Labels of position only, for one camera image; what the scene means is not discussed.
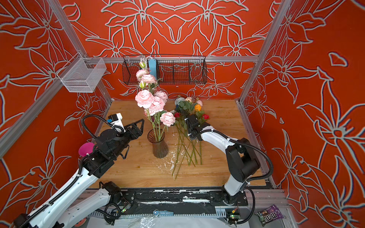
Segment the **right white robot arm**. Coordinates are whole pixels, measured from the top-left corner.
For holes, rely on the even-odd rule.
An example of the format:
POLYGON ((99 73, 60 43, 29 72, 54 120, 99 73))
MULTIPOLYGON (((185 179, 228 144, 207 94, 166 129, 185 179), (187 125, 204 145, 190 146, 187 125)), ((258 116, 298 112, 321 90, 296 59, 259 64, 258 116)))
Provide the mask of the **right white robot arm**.
POLYGON ((248 189, 251 181, 264 180, 273 174, 274 166, 269 156, 251 145, 246 138, 238 140, 229 137, 208 123, 200 123, 195 115, 185 118, 184 123, 191 139, 208 142, 226 155, 230 176, 222 188, 219 201, 231 206, 237 201, 239 194, 248 189), (267 173, 261 176, 254 176, 261 168, 256 153, 259 153, 269 166, 267 173))

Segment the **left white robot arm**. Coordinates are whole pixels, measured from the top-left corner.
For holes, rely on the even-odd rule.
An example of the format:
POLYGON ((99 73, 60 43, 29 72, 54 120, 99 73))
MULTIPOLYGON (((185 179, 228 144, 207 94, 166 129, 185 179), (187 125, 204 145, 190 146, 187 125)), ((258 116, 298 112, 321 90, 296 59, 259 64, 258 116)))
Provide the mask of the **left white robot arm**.
POLYGON ((126 126, 122 124, 120 113, 104 119, 98 115, 86 115, 81 119, 81 125, 92 136, 95 144, 92 152, 87 153, 79 163, 76 173, 60 190, 30 214, 21 214, 13 222, 16 228, 64 228, 65 222, 59 222, 62 214, 89 186, 100 179, 121 156, 123 150, 129 150, 129 143, 143 135, 144 119, 126 126), (109 126, 100 136, 94 135, 85 120, 90 117, 98 118, 109 126))

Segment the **brown glass vase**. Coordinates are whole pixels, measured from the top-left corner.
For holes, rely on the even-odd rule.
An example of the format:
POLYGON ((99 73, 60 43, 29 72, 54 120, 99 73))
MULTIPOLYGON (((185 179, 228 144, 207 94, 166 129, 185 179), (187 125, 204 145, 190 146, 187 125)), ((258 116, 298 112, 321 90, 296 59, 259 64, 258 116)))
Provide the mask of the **brown glass vase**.
POLYGON ((156 158, 162 159, 168 155, 169 148, 164 140, 165 133, 162 130, 160 132, 157 129, 150 130, 147 139, 152 144, 153 155, 156 158))

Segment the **pink carnation stem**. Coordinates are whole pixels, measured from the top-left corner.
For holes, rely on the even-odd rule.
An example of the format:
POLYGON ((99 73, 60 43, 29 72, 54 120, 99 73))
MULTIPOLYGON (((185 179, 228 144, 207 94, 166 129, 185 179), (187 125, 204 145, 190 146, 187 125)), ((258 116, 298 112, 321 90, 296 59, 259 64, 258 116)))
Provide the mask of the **pink carnation stem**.
POLYGON ((159 97, 164 103, 166 103, 168 100, 168 95, 164 91, 156 91, 154 96, 159 97))

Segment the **pale pink flower stem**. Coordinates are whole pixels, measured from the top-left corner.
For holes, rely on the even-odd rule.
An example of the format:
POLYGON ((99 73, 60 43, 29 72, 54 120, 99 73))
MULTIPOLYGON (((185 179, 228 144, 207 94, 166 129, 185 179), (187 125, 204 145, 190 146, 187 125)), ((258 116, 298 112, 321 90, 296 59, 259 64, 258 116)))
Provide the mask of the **pale pink flower stem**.
POLYGON ((152 124, 153 129, 157 129, 157 113, 164 111, 166 103, 159 97, 147 90, 140 90, 135 96, 135 101, 140 108, 144 109, 144 114, 152 124))

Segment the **pink peony stem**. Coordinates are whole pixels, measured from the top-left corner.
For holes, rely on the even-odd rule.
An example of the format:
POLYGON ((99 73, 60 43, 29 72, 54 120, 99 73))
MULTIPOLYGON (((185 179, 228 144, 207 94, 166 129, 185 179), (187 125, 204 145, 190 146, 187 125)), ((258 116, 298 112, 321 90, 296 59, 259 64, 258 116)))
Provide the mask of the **pink peony stem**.
POLYGON ((175 124, 176 118, 173 113, 167 112, 167 111, 159 112, 159 113, 157 113, 156 116, 157 116, 157 124, 158 124, 157 137, 158 137, 158 140, 161 140, 162 137, 164 136, 165 130, 168 127, 171 127, 172 125, 175 124))

